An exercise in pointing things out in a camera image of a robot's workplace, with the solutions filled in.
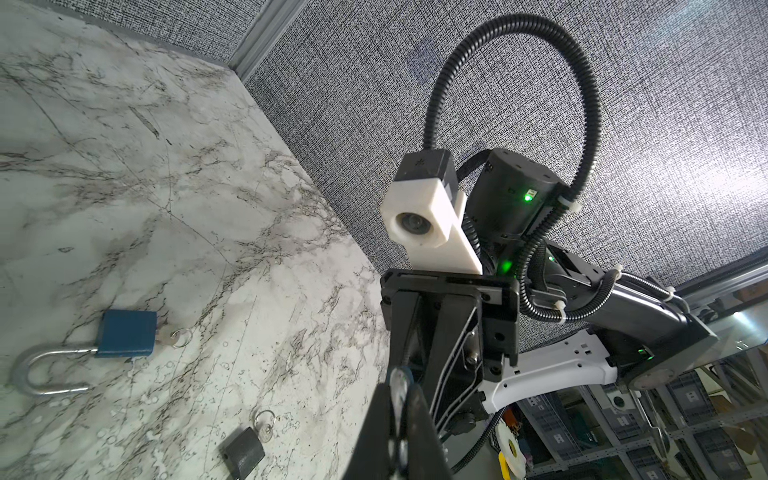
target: marble surface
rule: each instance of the marble surface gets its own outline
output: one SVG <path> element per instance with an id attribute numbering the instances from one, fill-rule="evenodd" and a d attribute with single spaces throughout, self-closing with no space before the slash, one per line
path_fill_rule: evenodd
<path id="1" fill-rule="evenodd" d="M 42 362 L 91 392 L 0 391 L 0 477 L 338 478 L 386 364 L 378 278 L 228 70 L 0 1 L 0 372 L 92 343 L 105 309 L 192 329 L 149 357 Z"/>

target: yellow object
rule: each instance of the yellow object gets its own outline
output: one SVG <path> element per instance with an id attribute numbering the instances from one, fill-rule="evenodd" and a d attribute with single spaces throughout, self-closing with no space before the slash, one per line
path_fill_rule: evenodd
<path id="1" fill-rule="evenodd" d="M 507 466 L 507 459 L 504 458 L 504 454 L 499 452 L 498 453 L 498 464 L 502 467 L 502 477 L 504 477 L 504 480 L 512 480 L 512 477 L 509 476 L 509 467 Z"/>

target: white zip tie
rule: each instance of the white zip tie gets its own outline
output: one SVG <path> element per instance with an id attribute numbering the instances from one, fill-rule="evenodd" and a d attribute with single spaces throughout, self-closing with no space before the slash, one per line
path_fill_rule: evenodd
<path id="1" fill-rule="evenodd" d="M 669 302 L 670 300 L 672 300 L 674 298 L 674 293 L 675 293 L 674 287 L 673 286 L 668 286 L 667 287 L 667 292 L 669 292 L 670 295 L 667 298 L 664 299 L 665 302 Z"/>
<path id="2" fill-rule="evenodd" d="M 560 321 L 558 323 L 565 323 L 565 319 L 568 318 L 568 316 L 565 314 L 565 302 L 558 300 L 554 303 L 554 307 L 558 312 L 560 312 Z"/>
<path id="3" fill-rule="evenodd" d="M 558 197 L 558 202 L 565 205 L 566 208 L 568 208 L 570 211 L 572 211 L 575 214 L 581 211 L 581 204 L 578 203 L 576 200 L 570 201 L 561 195 L 560 197 Z"/>

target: green indicator light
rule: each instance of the green indicator light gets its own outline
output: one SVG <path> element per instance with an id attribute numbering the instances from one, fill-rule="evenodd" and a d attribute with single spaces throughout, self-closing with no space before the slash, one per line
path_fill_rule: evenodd
<path id="1" fill-rule="evenodd" d="M 512 261 L 511 260 L 504 260 L 502 262 L 502 264 L 498 266 L 498 272 L 501 275 L 506 275 L 511 268 L 512 268 Z"/>

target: camera lens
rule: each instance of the camera lens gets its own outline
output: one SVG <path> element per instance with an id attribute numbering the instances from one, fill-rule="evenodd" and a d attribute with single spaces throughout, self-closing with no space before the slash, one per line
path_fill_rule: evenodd
<path id="1" fill-rule="evenodd" d="M 432 228 L 429 220 L 418 214 L 400 214 L 400 225 L 414 235 L 424 235 Z"/>

